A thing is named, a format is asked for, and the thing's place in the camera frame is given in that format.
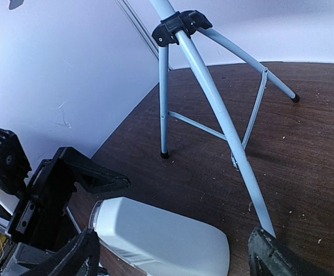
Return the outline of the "grey metronome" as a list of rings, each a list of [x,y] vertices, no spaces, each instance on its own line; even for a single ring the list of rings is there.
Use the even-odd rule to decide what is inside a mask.
[[[89,217],[100,244],[147,275],[228,275],[220,229],[127,197],[97,201]]]

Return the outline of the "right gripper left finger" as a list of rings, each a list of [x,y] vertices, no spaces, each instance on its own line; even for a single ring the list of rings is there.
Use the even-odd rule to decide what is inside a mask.
[[[25,272],[26,275],[97,275],[100,243],[95,230],[86,228],[54,256]]]

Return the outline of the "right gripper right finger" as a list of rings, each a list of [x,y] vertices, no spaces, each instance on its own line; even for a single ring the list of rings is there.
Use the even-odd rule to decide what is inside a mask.
[[[261,227],[254,228],[248,239],[248,255],[250,275],[330,275]]]

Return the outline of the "grey music stand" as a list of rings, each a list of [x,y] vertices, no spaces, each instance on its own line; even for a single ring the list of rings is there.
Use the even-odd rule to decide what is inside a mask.
[[[245,186],[248,190],[252,204],[257,213],[260,225],[271,235],[275,234],[272,220],[264,202],[259,184],[254,175],[253,169],[246,157],[245,149],[252,133],[253,126],[259,112],[261,100],[267,82],[271,81],[276,87],[283,91],[294,103],[299,102],[300,97],[283,83],[267,67],[263,66],[242,48],[227,39],[225,36],[213,29],[211,22],[205,15],[197,10],[184,12],[176,11],[169,1],[152,1],[153,8],[158,13],[161,21],[153,30],[152,37],[158,45],[159,59],[159,99],[160,99],[160,141],[161,157],[167,159],[168,152],[168,117],[174,117],[189,125],[197,127],[210,133],[228,143],[231,150],[231,160],[234,167],[241,173]],[[191,37],[199,32],[210,40],[224,47],[233,53],[256,71],[261,73],[261,82],[255,104],[250,115],[244,138],[240,138],[217,86],[201,57]],[[221,127],[217,132],[201,123],[187,118],[179,113],[171,112],[168,109],[168,69],[169,69],[169,47],[172,44],[178,45],[189,62],[189,66],[202,88],[214,115]]]

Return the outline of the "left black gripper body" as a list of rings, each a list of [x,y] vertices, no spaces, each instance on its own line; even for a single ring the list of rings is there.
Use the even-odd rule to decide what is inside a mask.
[[[73,147],[60,147],[53,158],[41,161],[29,181],[6,233],[15,243],[55,244],[63,210],[76,191],[70,168]]]

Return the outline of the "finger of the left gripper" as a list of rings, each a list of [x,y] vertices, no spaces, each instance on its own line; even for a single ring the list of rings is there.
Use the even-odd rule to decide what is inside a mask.
[[[74,173],[75,181],[91,194],[118,191],[130,186],[127,176],[92,161],[75,148],[66,148],[66,165]]]

